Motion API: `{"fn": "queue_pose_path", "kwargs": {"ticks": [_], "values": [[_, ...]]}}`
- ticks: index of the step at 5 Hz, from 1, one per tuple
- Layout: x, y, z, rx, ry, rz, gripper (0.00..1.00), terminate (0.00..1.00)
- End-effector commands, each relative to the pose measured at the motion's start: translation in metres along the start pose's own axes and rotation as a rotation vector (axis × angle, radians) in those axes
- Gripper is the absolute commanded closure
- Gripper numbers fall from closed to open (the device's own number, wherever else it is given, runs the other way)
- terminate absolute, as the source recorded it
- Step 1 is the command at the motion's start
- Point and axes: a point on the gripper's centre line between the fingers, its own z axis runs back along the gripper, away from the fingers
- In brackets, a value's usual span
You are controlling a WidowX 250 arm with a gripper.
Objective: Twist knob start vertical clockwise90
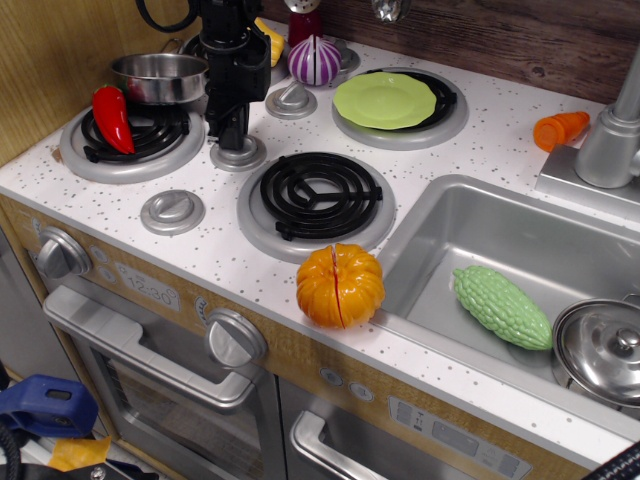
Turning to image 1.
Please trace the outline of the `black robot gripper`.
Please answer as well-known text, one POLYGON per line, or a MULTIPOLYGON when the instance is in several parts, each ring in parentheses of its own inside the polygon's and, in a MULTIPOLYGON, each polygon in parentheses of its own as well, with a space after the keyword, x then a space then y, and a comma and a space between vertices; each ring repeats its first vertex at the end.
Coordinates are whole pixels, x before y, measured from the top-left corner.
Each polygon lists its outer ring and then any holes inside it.
POLYGON ((260 1, 201 1, 200 44, 209 63, 205 118, 224 150, 241 150, 249 106, 271 83, 271 42, 255 25, 260 1))

